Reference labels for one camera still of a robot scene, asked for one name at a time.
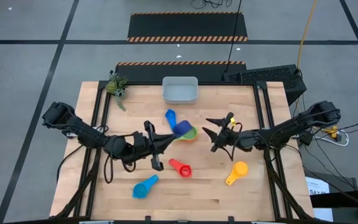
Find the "yellow object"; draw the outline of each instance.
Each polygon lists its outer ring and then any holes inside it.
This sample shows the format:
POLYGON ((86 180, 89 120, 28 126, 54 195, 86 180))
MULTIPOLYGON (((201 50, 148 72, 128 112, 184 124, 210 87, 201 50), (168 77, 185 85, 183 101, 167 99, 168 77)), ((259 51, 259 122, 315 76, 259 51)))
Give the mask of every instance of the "yellow object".
MULTIPOLYGON (((301 67, 301 55, 302 55, 303 42, 306 39, 306 35, 307 35, 308 29, 309 29, 309 24, 310 24, 311 18, 313 17, 314 10, 316 9, 316 4, 317 4, 317 0, 314 0, 313 5, 311 6, 311 11, 309 14, 308 22, 306 23, 305 31, 303 31, 301 44, 299 45, 298 61, 296 62, 296 67, 298 69, 300 69, 300 67, 301 67)), ((296 99, 296 108, 298 109, 298 112, 301 113, 301 110, 299 109, 299 106, 298 106, 298 102, 299 102, 299 98, 296 99)))
POLYGON ((236 121, 234 120, 234 118, 230 118, 230 122, 233 125, 233 127, 236 125, 236 121))
POLYGON ((323 131, 331 136, 331 138, 336 139, 336 136, 338 134, 338 127, 333 126, 333 128, 326 128, 323 129, 323 131))
POLYGON ((245 177, 248 174, 248 165, 245 162, 236 162, 233 165, 231 174, 226 179, 228 185, 232 185, 238 178, 245 177))

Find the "green plant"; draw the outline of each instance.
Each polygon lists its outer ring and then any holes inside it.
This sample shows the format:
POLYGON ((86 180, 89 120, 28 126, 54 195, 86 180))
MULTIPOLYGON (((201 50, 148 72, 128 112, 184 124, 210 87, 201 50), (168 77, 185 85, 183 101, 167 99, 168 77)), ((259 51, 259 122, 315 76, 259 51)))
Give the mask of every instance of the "green plant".
POLYGON ((126 109, 124 105, 122 105, 121 100, 125 100, 125 89, 128 87, 128 78, 110 71, 109 79, 110 81, 106 85, 106 91, 114 96, 117 105, 125 111, 126 109))

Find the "gray floor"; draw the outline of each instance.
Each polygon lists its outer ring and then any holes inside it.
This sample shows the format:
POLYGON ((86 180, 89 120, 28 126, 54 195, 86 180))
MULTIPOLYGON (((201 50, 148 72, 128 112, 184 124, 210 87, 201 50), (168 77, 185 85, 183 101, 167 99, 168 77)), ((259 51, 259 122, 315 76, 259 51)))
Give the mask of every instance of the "gray floor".
MULTIPOLYGON (((346 2, 358 26, 358 0, 346 2)), ((0 0, 0 40, 59 40, 72 4, 0 0)), ((238 4, 233 0, 230 8, 199 11, 235 11, 238 4)), ((312 0, 244 0, 249 39, 300 40, 311 5, 312 0)), ((197 10, 190 0, 80 0, 67 39, 125 40, 130 13, 152 11, 197 10)), ((357 40, 339 0, 318 2, 307 39, 357 40)), ((0 44, 0 205, 56 49, 54 44, 0 44)), ((81 82, 107 79, 118 62, 227 60, 229 51, 230 45, 218 44, 65 45, 43 111, 53 101, 75 106, 81 82)), ((297 45, 242 44, 234 46, 232 59, 260 68, 296 63, 297 54, 297 45)), ((339 126, 358 122, 358 45, 306 45, 301 69, 308 87, 306 107, 331 100, 342 111, 339 126)), ((338 171, 358 183, 358 132, 350 139, 347 147, 320 145, 338 171)), ((58 131, 38 123, 5 222, 48 217, 65 144, 58 131)), ((308 149, 333 170, 315 143, 308 149)), ((304 149, 302 154, 305 166, 327 173, 304 149)))

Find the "hazard stripe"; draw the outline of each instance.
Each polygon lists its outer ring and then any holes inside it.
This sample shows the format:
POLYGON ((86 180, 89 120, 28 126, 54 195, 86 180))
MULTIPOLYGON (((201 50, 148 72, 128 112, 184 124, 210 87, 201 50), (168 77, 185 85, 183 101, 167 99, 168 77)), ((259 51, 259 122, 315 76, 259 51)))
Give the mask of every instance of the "hazard stripe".
MULTIPOLYGON (((243 61, 230 61, 231 65, 245 65, 243 61)), ((119 62, 117 66, 131 66, 131 65, 223 65, 227 61, 202 61, 202 62, 119 62)))
POLYGON ((128 42, 231 42, 247 41, 246 36, 129 37, 128 42))
POLYGON ((237 14, 237 12, 134 12, 131 15, 166 15, 166 14, 237 14))

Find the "wooden tabletop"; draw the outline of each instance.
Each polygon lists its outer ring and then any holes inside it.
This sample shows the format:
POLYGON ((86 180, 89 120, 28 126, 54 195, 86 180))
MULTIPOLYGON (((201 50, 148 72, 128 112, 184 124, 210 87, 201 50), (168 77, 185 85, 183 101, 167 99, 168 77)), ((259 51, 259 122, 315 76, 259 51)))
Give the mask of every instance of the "wooden tabletop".
MULTIPOLYGON (((97 82, 83 82, 76 104, 77 116, 88 124, 91 122, 97 86, 97 82)), ((275 124, 290 119, 282 83, 268 83, 268 93, 275 124)), ((101 120, 104 96, 105 93, 102 94, 98 122, 101 120)), ((260 98, 262 107, 265 108, 261 91, 260 98)), ((258 129, 251 86, 199 86, 198 101, 193 105, 165 104, 161 86, 130 86, 123 104, 127 111, 119 109, 112 98, 107 121, 110 130, 107 135, 130 134, 134 131, 147 135, 143 126, 146 120, 154 124, 157 134, 171 133, 165 119, 165 112, 169 108, 176 111, 178 121, 187 119, 200 132, 197 140, 192 143, 175 141, 168 146, 165 154, 160 155, 165 166, 165 170, 161 172, 152 169, 149 157, 138 161, 137 169, 132 173, 126 172, 122 164, 116 161, 111 184, 104 181, 103 165, 107 154, 102 152, 92 219, 144 220, 145 216, 150 215, 153 220, 224 221, 228 216, 234 216, 236 221, 274 220, 262 151, 236 150, 234 162, 246 162, 249 173, 228 186, 225 180, 231 172, 233 162, 223 150, 211 152, 211 140, 201 130, 204 126, 219 131, 217 126, 207 122, 205 118, 223 118, 230 111, 234 113, 236 121, 243 124, 243 130, 258 129), (169 165, 168 160, 171 158, 189 164, 193 171, 192 178, 182 179, 169 165), (152 187, 147 198, 132 198, 135 184, 154 174, 160 180, 152 187)), ((265 109, 264 118, 265 125, 269 126, 265 109)), ((297 148, 294 140, 288 144, 297 148)), ((77 147, 76 139, 68 140, 65 155, 77 147)), ((84 154, 85 150, 81 150, 64 163, 51 215, 57 214, 78 188, 84 154)), ((305 211, 313 215, 299 153, 287 147, 281 150, 281 155, 289 191, 305 211)), ((277 189, 277 192, 281 216, 285 217, 282 195, 280 190, 277 189)), ((83 205, 87 197, 86 190, 83 205)), ((85 214, 85 206, 82 206, 81 214, 85 214)))

